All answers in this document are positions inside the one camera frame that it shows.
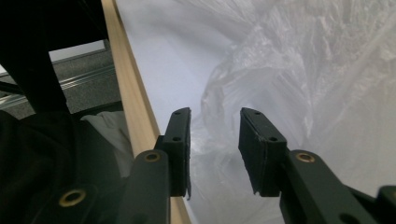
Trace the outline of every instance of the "white surface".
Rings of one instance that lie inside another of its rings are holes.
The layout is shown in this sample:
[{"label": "white surface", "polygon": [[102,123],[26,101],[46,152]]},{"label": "white surface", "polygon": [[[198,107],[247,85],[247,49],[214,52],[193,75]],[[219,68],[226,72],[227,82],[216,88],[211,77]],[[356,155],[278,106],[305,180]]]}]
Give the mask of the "white surface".
[{"label": "white surface", "polygon": [[[57,62],[60,60],[65,60],[68,58],[73,58],[79,55],[87,54],[90,52],[95,52],[97,50],[105,49],[105,43],[103,40],[95,41],[89,44],[79,45],[72,48],[67,49],[57,49],[49,52],[49,56],[53,62]],[[4,69],[0,65],[0,74],[5,73],[6,69]]]},{"label": "white surface", "polygon": [[173,111],[200,111],[205,84],[231,40],[210,23],[210,14],[164,0],[119,0],[119,11],[134,49],[161,133]]},{"label": "white surface", "polygon": [[162,133],[172,111],[192,109],[194,223],[282,223],[277,200],[252,195],[237,149],[242,106],[344,183],[371,195],[396,184],[394,4],[192,2],[118,0]]}]

